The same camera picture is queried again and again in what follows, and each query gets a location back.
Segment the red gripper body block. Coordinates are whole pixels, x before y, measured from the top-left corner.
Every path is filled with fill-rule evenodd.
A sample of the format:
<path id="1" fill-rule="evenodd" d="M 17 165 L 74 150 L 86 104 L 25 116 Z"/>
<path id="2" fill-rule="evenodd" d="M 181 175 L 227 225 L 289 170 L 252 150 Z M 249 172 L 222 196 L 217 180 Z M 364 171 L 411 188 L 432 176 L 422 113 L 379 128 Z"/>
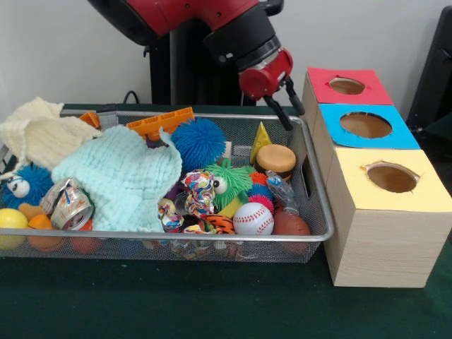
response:
<path id="1" fill-rule="evenodd" d="M 271 97 L 290 77 L 293 59 L 286 49 L 278 49 L 254 66 L 239 72 L 239 87 L 252 100 Z"/>

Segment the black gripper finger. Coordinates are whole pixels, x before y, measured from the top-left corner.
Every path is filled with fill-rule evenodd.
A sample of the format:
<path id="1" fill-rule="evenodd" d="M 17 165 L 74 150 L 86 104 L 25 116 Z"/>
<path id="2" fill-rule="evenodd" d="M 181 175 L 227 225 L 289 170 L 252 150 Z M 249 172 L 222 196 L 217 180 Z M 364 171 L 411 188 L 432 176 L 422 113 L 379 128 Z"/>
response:
<path id="1" fill-rule="evenodd" d="M 298 115 L 304 115 L 305 114 L 304 106 L 295 91 L 294 82 L 291 78 L 288 78 L 285 81 L 285 89 L 289 96 L 290 103 L 292 104 L 293 108 L 297 111 Z"/>
<path id="2" fill-rule="evenodd" d="M 280 120 L 280 123 L 285 128 L 286 131 L 293 130 L 291 120 L 289 118 L 289 115 L 282 109 L 280 104 L 269 95 L 265 95 L 263 97 L 266 104 L 276 113 L 277 117 Z"/>

